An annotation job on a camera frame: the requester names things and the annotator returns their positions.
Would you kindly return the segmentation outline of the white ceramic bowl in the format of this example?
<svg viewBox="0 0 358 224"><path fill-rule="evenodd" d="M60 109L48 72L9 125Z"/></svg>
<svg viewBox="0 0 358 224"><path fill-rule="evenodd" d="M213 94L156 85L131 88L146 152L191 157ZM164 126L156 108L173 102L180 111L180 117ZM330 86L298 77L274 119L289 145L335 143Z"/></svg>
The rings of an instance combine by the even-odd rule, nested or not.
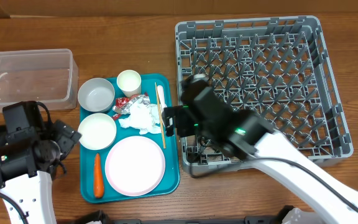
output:
<svg viewBox="0 0 358 224"><path fill-rule="evenodd" d="M117 126L112 117L104 113L87 116L79 125L80 144L89 150L102 150L112 145Z"/></svg>

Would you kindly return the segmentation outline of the orange carrot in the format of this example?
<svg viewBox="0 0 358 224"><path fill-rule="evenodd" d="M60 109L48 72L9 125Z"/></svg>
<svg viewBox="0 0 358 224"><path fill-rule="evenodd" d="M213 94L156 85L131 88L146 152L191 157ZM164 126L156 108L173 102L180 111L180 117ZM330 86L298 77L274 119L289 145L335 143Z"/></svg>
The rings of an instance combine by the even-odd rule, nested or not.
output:
<svg viewBox="0 0 358 224"><path fill-rule="evenodd" d="M95 198L102 198L104 195L103 172L101 168L101 157L99 153L97 153L94 158L93 192Z"/></svg>

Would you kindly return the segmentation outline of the grey bowl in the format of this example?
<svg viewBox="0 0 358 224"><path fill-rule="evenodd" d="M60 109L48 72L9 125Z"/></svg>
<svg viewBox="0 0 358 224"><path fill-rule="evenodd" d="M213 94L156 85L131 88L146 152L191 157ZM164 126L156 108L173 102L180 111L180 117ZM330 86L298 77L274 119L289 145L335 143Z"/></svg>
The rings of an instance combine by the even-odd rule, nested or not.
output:
<svg viewBox="0 0 358 224"><path fill-rule="evenodd" d="M111 82L104 78L92 78L78 90L80 106L93 113L110 110L114 104L115 89Z"/></svg>

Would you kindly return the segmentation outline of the white round plate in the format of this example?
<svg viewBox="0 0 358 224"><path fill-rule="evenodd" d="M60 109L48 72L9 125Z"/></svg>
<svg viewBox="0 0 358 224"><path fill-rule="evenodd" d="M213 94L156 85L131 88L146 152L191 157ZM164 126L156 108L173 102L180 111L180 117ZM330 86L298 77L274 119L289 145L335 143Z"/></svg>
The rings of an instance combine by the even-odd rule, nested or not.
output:
<svg viewBox="0 0 358 224"><path fill-rule="evenodd" d="M137 197L151 192L161 182L165 156L153 140L130 136L111 148L104 170L108 183L116 192Z"/></svg>

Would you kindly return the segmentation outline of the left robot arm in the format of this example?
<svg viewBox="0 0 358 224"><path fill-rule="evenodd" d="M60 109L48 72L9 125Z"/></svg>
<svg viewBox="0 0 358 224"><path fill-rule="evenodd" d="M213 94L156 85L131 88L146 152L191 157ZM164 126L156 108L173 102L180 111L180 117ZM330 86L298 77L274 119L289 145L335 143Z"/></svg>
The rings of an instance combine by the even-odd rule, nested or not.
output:
<svg viewBox="0 0 358 224"><path fill-rule="evenodd" d="M11 223L56 223L52 181L81 134L63 121L44 121L46 106L21 101L2 109L0 198Z"/></svg>

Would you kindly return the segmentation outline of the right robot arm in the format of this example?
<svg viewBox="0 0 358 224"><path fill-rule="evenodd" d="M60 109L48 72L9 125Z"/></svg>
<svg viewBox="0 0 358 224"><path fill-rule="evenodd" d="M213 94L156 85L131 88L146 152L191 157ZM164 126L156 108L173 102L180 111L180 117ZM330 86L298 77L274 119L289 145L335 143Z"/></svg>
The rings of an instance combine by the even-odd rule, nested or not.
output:
<svg viewBox="0 0 358 224"><path fill-rule="evenodd" d="M202 74L181 85L181 105L162 112L167 136L195 135L262 171L307 203L319 222L358 223L358 191L310 161L266 119L252 110L234 111Z"/></svg>

